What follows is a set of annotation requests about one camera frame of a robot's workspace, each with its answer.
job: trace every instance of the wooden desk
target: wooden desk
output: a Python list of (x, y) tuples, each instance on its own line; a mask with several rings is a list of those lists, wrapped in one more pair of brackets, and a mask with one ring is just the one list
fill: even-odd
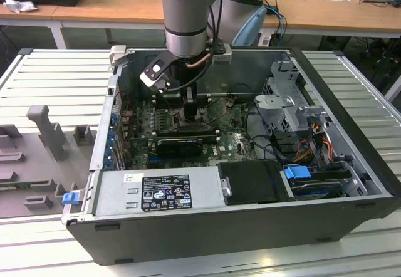
[(59, 6), (59, 21), (164, 23), (162, 0), (80, 0), (75, 7)]
[[(329, 32), (372, 33), (375, 36), (401, 35), (401, 10), (391, 5), (385, 8), (359, 0), (277, 0), (280, 12), (288, 20), (288, 33), (326, 34)], [(277, 26), (275, 16), (267, 17), (263, 26)]]
[(0, 19), (20, 19), (20, 20), (51, 20), (51, 15), (57, 6), (40, 6), (36, 11), (21, 12), (20, 14), (11, 12), (5, 6), (0, 6)]
[[(358, 0), (278, 0), (278, 6), (287, 18), (288, 34), (401, 35), (401, 9), (392, 6), (381, 8)], [(49, 27), (58, 48), (66, 48), (62, 28), (163, 29), (163, 23), (161, 0), (81, 0), (75, 7), (39, 5), (39, 11), (23, 14), (0, 10), (0, 24)], [(268, 37), (277, 25), (275, 16), (267, 16), (264, 35)]]

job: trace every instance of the metal bracket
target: metal bracket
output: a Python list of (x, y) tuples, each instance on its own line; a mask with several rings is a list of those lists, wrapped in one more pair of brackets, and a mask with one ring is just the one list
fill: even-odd
[(214, 53), (212, 64), (231, 64), (232, 50), (228, 44), (224, 44), (224, 53)]
[(308, 117), (316, 117), (317, 119), (323, 112), (325, 112), (325, 109), (322, 106), (298, 107), (295, 112), (299, 122), (298, 127), (308, 127)]
[(274, 62), (270, 69), (275, 78), (282, 80), (292, 80), (299, 75), (297, 67), (291, 61)]
[(110, 55), (108, 56), (110, 59), (110, 64), (112, 66), (117, 66), (120, 63), (124, 62), (125, 56), (128, 54), (126, 45), (115, 45), (110, 49)]

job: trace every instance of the warning label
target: warning label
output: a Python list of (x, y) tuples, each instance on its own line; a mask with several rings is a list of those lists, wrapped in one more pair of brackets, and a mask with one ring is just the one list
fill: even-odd
[(142, 179), (143, 211), (192, 208), (189, 175), (167, 175)]

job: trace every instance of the slotted metal surface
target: slotted metal surface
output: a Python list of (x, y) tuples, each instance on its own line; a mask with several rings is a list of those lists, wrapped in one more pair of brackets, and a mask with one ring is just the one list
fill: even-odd
[(38, 132), (26, 113), (31, 105), (47, 105), (50, 121), (64, 131), (83, 124), (97, 130), (109, 66), (109, 50), (33, 50), (19, 56), (0, 81), (0, 124)]
[[(56, 52), (60, 51), (36, 50), (33, 56), (35, 58), (57, 58)], [(64, 58), (74, 58), (75, 55), (72, 53), (76, 53), (76, 56), (80, 58), (83, 56), (96, 58), (98, 55), (93, 55), (93, 53), (101, 52), (103, 51), (91, 50), (85, 55), (86, 51), (83, 50), (69, 50), (62, 53)], [(330, 52), (310, 53), (308, 57), (314, 60), (338, 60)], [(336, 76), (356, 78), (350, 71), (320, 73), (327, 78)], [(26, 78), (27, 80), (104, 80), (108, 78), (107, 75), (107, 71), (99, 73), (86, 71), (72, 74), (65, 72), (14, 74), (17, 78)], [(335, 95), (347, 109), (383, 108), (369, 91), (337, 91)], [(0, 107), (3, 109), (13, 108), (15, 111), (21, 112), (23, 107), (29, 106), (33, 102), (44, 104), (48, 99), (55, 106), (53, 114), (61, 111), (61, 107), (64, 105), (74, 106), (69, 110), (71, 113), (78, 110), (75, 106), (97, 106), (103, 103), (101, 95), (68, 95), (54, 98), (49, 96), (7, 97), (0, 98)], [(394, 137), (394, 134), (398, 134), (400, 125), (397, 119), (387, 115), (373, 118), (358, 117), (355, 121), (362, 126), (366, 132), (365, 135), (371, 139), (380, 139), (386, 133)], [(394, 166), (393, 169), (397, 169), (396, 166), (401, 163), (401, 147), (382, 149), (380, 154), (390, 166)], [(177, 230), (175, 234), (164, 234), (163, 230), (160, 230), (160, 234), (156, 234), (156, 236), (161, 234), (163, 236), (180, 236), (182, 230)], [(93, 262), (90, 255), (62, 225), (60, 216), (48, 216), (42, 219), (9, 219), (0, 221), (0, 274), (2, 277), (67, 277), (77, 275), (77, 272), (79, 276), (104, 277), (401, 276), (400, 237), (401, 211), (398, 210), (385, 219), (374, 219), (363, 223), (337, 243), (104, 267)]]
[[(342, 56), (304, 52), (328, 87), (397, 177), (401, 177), (401, 119), (383, 96)], [(306, 91), (315, 104), (312, 89)]]

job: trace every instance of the black plastic cover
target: black plastic cover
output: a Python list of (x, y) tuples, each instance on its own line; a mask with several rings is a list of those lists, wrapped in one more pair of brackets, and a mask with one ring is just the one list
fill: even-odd
[(224, 198), (227, 205), (288, 201), (277, 161), (222, 162), (217, 166), (220, 178), (228, 179), (231, 188), (232, 196)]

